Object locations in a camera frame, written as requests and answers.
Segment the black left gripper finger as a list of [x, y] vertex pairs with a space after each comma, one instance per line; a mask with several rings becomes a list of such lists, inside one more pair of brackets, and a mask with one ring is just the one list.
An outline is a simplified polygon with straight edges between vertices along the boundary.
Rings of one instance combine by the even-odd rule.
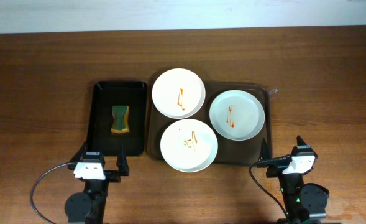
[[129, 176], [129, 165], [127, 163], [123, 144], [121, 144], [119, 149], [116, 165], [120, 176]]
[[67, 165], [67, 168], [69, 170], [74, 170], [76, 167], [76, 164], [82, 160], [83, 155], [86, 154], [88, 150], [88, 144], [86, 141], [83, 142], [80, 149], [76, 152], [76, 154], [70, 159], [69, 164]]

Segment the green yellow sponge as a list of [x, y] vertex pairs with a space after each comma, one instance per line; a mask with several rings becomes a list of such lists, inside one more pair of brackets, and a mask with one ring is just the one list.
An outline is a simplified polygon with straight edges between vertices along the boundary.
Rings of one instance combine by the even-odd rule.
[[113, 134], [128, 133], [129, 129], [129, 106], [115, 105], [112, 106], [113, 123], [111, 132]]

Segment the white plate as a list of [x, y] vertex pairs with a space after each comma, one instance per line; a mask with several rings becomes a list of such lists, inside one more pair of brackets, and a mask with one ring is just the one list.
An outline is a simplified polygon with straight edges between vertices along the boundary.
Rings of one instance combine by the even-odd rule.
[[152, 87], [152, 101], [156, 109], [172, 119], [193, 116], [204, 104], [206, 89], [200, 77], [185, 68], [163, 72]]
[[163, 132], [160, 151], [170, 167], [180, 172], [199, 172], [215, 160], [218, 141], [206, 123], [197, 119], [182, 119]]
[[224, 138], [245, 141], [254, 138], [265, 124], [265, 112], [254, 95], [243, 90], [228, 90], [213, 99], [209, 118]]

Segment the white plate bottom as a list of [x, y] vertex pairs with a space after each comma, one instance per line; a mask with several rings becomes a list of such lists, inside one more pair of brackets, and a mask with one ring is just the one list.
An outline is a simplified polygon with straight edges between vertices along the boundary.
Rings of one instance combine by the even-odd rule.
[[180, 172], [199, 172], [215, 160], [218, 141], [206, 123], [197, 119], [182, 119], [163, 132], [160, 151], [170, 167]]

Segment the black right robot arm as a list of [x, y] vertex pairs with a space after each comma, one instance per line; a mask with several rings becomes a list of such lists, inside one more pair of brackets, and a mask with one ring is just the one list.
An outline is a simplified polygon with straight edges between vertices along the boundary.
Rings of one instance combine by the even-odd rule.
[[256, 165], [266, 168], [266, 177], [279, 180], [285, 218], [278, 219], [277, 223], [320, 223], [326, 218], [329, 190], [303, 180], [303, 176], [313, 170], [317, 158], [312, 147], [297, 136], [290, 154], [262, 160]]

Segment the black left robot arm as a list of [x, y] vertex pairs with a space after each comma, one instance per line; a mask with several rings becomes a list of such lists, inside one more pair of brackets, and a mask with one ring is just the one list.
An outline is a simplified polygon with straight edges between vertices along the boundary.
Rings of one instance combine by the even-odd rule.
[[110, 183], [119, 183], [122, 176], [129, 175], [124, 147], [119, 148], [117, 170], [105, 170], [105, 158], [101, 152], [89, 151], [84, 142], [70, 159], [68, 169], [74, 178], [85, 183], [84, 190], [71, 195], [65, 202], [68, 223], [102, 223]]

